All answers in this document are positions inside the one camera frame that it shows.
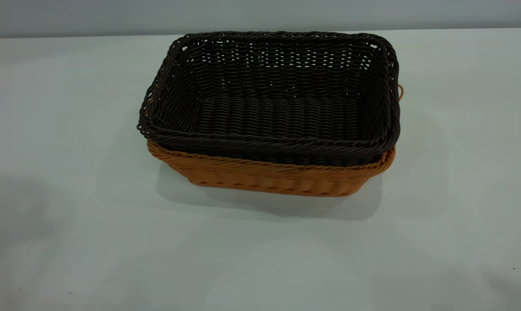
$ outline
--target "woven side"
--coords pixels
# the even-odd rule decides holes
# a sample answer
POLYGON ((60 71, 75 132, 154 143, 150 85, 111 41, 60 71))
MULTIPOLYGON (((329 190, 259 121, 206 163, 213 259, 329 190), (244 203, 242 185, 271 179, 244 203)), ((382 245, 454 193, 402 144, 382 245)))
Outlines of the woven side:
POLYGON ((387 170, 395 158, 393 147, 380 161, 368 165, 283 165, 170 151, 151 140, 147 146, 154 157, 197 185, 320 197, 342 197, 359 191, 369 178, 387 170))

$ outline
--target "tabletop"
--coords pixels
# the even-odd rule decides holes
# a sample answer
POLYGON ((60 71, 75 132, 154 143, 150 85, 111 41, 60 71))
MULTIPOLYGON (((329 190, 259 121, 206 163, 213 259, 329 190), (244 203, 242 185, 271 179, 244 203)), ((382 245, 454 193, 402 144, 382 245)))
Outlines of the tabletop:
POLYGON ((350 197, 152 157, 138 110, 180 36, 0 39, 0 311, 521 310, 521 29, 371 33, 401 135, 350 197))

